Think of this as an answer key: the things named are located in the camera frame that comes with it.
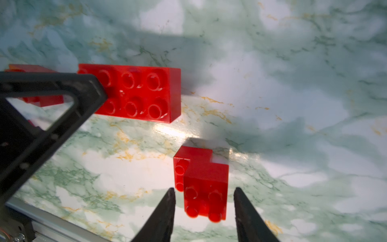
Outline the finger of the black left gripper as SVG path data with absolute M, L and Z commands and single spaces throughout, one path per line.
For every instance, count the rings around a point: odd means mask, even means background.
M 33 126 L 8 98 L 68 95 L 73 106 L 48 130 Z M 107 100 L 92 74 L 1 72 L 1 205 Z

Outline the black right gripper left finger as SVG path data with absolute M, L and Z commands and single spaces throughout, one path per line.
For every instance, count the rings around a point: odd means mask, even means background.
M 174 188 L 169 188 L 132 242 L 170 242 L 175 205 Z

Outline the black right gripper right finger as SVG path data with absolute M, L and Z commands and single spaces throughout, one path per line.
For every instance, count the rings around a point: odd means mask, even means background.
M 239 242 L 280 242 L 240 187 L 234 191 L 234 206 Z

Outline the small red lego brick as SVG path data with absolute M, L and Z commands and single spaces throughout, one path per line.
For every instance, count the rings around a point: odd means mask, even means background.
M 9 64 L 9 68 L 5 69 L 5 72 L 43 72 L 43 73 L 56 73 L 54 70 L 38 66 L 38 65 L 23 65 L 23 64 Z M 58 105 L 64 103 L 62 95 L 55 96 L 34 96 L 34 97 L 18 97 L 19 100 L 25 103 L 32 104 L 38 107 L 46 107 L 52 105 Z

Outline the red stepped lego assembly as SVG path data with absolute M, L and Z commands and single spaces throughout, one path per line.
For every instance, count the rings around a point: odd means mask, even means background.
M 191 218 L 226 219 L 229 165 L 215 163 L 211 149 L 181 146 L 173 157 L 175 188 L 183 193 Z

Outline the red 2x4 lego brick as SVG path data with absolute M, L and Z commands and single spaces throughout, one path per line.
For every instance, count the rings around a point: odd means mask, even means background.
M 79 64 L 103 85 L 107 101 L 98 115 L 172 123 L 181 115 L 181 70 L 167 67 Z

